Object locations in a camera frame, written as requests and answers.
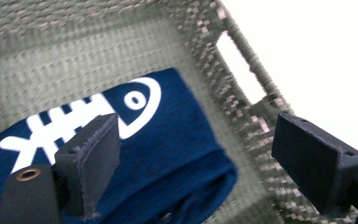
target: black plastic bracket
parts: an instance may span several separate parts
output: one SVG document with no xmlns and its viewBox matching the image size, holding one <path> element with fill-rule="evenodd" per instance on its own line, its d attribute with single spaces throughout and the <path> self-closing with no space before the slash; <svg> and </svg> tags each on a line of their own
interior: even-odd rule
<svg viewBox="0 0 358 224">
<path fill-rule="evenodd" d="M 99 116 L 56 154 L 56 163 L 31 165 L 11 174 L 0 200 L 0 223 L 61 223 L 92 217 L 120 155 L 118 117 Z"/>
<path fill-rule="evenodd" d="M 272 157 L 322 215 L 345 217 L 351 205 L 358 209 L 358 150 L 335 136 L 305 119 L 280 114 Z"/>
</svg>

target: white background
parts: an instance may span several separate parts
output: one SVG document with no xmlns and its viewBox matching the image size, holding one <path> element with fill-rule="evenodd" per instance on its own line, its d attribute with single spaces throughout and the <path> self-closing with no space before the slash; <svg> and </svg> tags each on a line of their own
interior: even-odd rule
<svg viewBox="0 0 358 224">
<path fill-rule="evenodd" d="M 358 149 L 358 1 L 222 2 L 296 115 Z M 264 93 L 230 41 L 218 48 L 255 103 Z"/>
</svg>

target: metal grommet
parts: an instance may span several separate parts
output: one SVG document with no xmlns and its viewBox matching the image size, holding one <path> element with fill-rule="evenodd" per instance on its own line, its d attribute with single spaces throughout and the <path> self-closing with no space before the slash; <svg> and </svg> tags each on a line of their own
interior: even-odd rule
<svg viewBox="0 0 358 224">
<path fill-rule="evenodd" d="M 19 173 L 16 179 L 18 181 L 28 181 L 39 176 L 40 173 L 41 173 L 40 169 L 32 168 L 32 169 L 24 170 L 21 173 Z"/>
</svg>

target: gray woven basket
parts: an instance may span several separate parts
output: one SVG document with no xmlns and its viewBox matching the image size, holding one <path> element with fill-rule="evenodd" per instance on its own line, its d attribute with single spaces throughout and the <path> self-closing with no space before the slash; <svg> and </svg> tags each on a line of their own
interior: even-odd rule
<svg viewBox="0 0 358 224">
<path fill-rule="evenodd" d="M 257 104 L 217 50 L 225 31 L 267 94 Z M 271 158 L 277 115 L 292 111 L 220 2 L 0 1 L 0 132 L 169 67 L 179 70 L 239 169 L 234 190 L 206 223 L 333 222 L 318 215 Z"/>
</svg>

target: blue towel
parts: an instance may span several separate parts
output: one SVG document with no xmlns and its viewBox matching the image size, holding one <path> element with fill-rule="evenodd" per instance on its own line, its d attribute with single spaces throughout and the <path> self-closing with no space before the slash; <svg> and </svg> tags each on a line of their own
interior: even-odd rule
<svg viewBox="0 0 358 224">
<path fill-rule="evenodd" d="M 54 153 L 76 132 L 113 112 L 119 114 L 120 165 L 89 222 L 201 223 L 225 200 L 236 168 L 175 69 L 33 115 L 0 133 L 0 195 L 10 173 L 53 164 Z M 83 222 L 62 213 L 65 223 Z"/>
</svg>

